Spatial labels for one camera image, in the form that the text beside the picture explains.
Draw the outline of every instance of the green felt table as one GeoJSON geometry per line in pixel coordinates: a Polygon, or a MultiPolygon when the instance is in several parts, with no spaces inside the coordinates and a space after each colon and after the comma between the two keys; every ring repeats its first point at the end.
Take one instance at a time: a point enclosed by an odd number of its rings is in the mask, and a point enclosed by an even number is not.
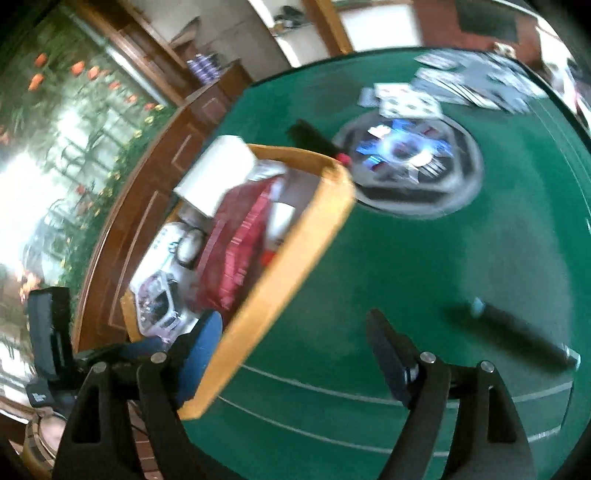
{"type": "MultiPolygon", "coordinates": [[[[362,87],[410,81],[419,53],[357,54],[255,85],[216,135],[290,146],[285,132],[303,118],[330,138],[367,111],[356,104],[362,87]]],[[[191,440],[249,479],[376,478],[408,414],[365,339],[366,313],[377,307],[446,362],[492,361],[539,477],[549,478],[591,415],[591,155],[556,99],[530,105],[531,114],[510,115],[443,104],[482,151],[475,200],[435,220],[357,203],[221,396],[185,423],[191,440]],[[512,340],[459,321],[457,307],[475,296],[571,345],[582,355],[579,371],[552,369],[512,340]]],[[[428,478],[442,472],[456,414],[450,403],[428,478]]]]}

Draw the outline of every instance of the orange tulip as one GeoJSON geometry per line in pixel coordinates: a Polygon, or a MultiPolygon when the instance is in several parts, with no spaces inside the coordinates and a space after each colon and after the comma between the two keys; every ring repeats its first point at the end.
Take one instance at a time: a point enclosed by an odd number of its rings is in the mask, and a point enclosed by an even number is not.
{"type": "Polygon", "coordinates": [[[40,69],[41,67],[43,67],[45,65],[46,62],[47,62],[47,55],[42,53],[35,59],[35,67],[40,69]]]}
{"type": "Polygon", "coordinates": [[[89,80],[95,80],[98,76],[99,76],[99,71],[100,68],[98,67],[92,67],[89,71],[88,71],[88,79],[89,80]]]}
{"type": "Polygon", "coordinates": [[[41,75],[41,73],[37,73],[33,76],[33,78],[31,79],[31,83],[29,84],[29,92],[32,92],[34,90],[37,90],[37,88],[39,87],[39,85],[41,85],[41,82],[43,81],[45,77],[43,75],[41,75]]]}
{"type": "Polygon", "coordinates": [[[75,63],[74,65],[72,65],[72,68],[70,70],[72,71],[74,76],[78,77],[78,75],[80,75],[84,71],[84,62],[79,61],[78,63],[75,63]]]}

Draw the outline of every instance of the playing card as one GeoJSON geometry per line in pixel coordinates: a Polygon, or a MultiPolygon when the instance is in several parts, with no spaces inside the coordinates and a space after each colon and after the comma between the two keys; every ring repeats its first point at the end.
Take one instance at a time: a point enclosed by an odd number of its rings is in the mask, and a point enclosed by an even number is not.
{"type": "Polygon", "coordinates": [[[447,83],[464,83],[463,75],[459,73],[442,72],[441,70],[421,68],[417,70],[415,75],[418,78],[428,82],[432,80],[439,80],[440,82],[447,83]]]}
{"type": "Polygon", "coordinates": [[[520,80],[524,86],[529,89],[529,95],[536,98],[546,98],[548,94],[532,82],[529,78],[520,76],[520,80]]]}
{"type": "Polygon", "coordinates": [[[379,99],[374,94],[374,89],[369,87],[363,87],[357,105],[364,108],[376,108],[379,107],[379,99]]]}
{"type": "Polygon", "coordinates": [[[415,58],[415,60],[425,65],[429,65],[430,67],[435,67],[442,70],[454,69],[458,65],[456,61],[446,59],[439,55],[435,55],[434,53],[419,55],[415,58]]]}
{"type": "Polygon", "coordinates": [[[515,73],[526,75],[525,70],[521,68],[521,66],[519,66],[519,64],[512,59],[508,59],[493,52],[487,52],[485,55],[487,55],[488,58],[493,61],[493,64],[496,63],[506,69],[509,68],[515,73]]]}
{"type": "Polygon", "coordinates": [[[412,92],[408,83],[374,83],[375,96],[378,98],[394,97],[412,92]]]}
{"type": "Polygon", "coordinates": [[[435,85],[432,82],[428,82],[423,79],[415,78],[412,82],[412,87],[418,92],[425,92],[432,95],[438,102],[444,103],[455,103],[457,105],[467,105],[468,101],[464,98],[457,96],[455,93],[450,92],[440,86],[435,85]]]}
{"type": "Polygon", "coordinates": [[[443,89],[448,90],[451,93],[454,93],[461,98],[468,100],[469,103],[479,106],[481,108],[488,108],[491,110],[500,110],[500,107],[492,100],[490,100],[487,96],[477,92],[476,90],[467,87],[465,85],[461,85],[459,83],[452,83],[452,82],[441,82],[436,79],[432,79],[431,82],[434,85],[437,85],[443,89]]]}
{"type": "Polygon", "coordinates": [[[410,92],[382,98],[379,114],[385,118],[441,118],[441,106],[428,93],[410,92]]]}

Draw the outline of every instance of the wooden panel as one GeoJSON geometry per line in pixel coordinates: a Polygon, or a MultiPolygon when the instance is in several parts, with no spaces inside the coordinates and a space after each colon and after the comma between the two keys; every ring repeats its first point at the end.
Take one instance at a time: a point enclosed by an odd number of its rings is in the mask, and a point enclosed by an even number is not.
{"type": "Polygon", "coordinates": [[[414,9],[421,28],[423,43],[427,47],[457,47],[470,50],[491,51],[493,43],[500,41],[511,45],[517,58],[530,68],[541,67],[542,50],[540,35],[536,30],[537,19],[531,15],[515,12],[518,43],[494,37],[463,32],[460,29],[455,0],[414,0],[414,9]]]}
{"type": "Polygon", "coordinates": [[[226,106],[218,97],[207,100],[201,107],[201,111],[207,120],[218,125],[226,115],[226,106]]]}
{"type": "Polygon", "coordinates": [[[150,23],[135,9],[128,0],[118,0],[118,3],[125,8],[126,12],[148,33],[170,57],[178,63],[183,70],[188,70],[187,64],[170,47],[168,42],[150,25],[150,23]]]}
{"type": "Polygon", "coordinates": [[[154,38],[136,16],[115,0],[70,0],[76,13],[107,36],[142,74],[177,105],[202,86],[169,47],[154,38]]]}
{"type": "Polygon", "coordinates": [[[171,165],[184,174],[195,160],[195,151],[203,145],[203,136],[199,132],[192,132],[190,125],[186,126],[186,137],[176,152],[171,165]]]}
{"type": "Polygon", "coordinates": [[[119,306],[119,298],[123,295],[150,243],[158,233],[166,216],[169,200],[170,194],[156,191],[152,194],[147,207],[143,211],[142,218],[127,249],[115,293],[109,297],[111,309],[108,325],[110,326],[125,330],[125,321],[119,306]]]}
{"type": "Polygon", "coordinates": [[[25,440],[25,424],[0,413],[0,432],[11,442],[22,445],[25,440]]]}

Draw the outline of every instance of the wooden frame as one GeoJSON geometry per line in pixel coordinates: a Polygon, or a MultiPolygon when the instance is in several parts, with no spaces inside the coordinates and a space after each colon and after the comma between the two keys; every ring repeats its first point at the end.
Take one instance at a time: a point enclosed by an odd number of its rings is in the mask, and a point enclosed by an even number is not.
{"type": "Polygon", "coordinates": [[[355,51],[331,0],[302,0],[302,3],[331,57],[355,51]]]}
{"type": "Polygon", "coordinates": [[[216,399],[304,283],[355,203],[349,172],[336,160],[299,148],[249,146],[258,158],[279,160],[321,179],[307,209],[224,332],[197,393],[178,410],[181,420],[199,418],[216,399]]]}

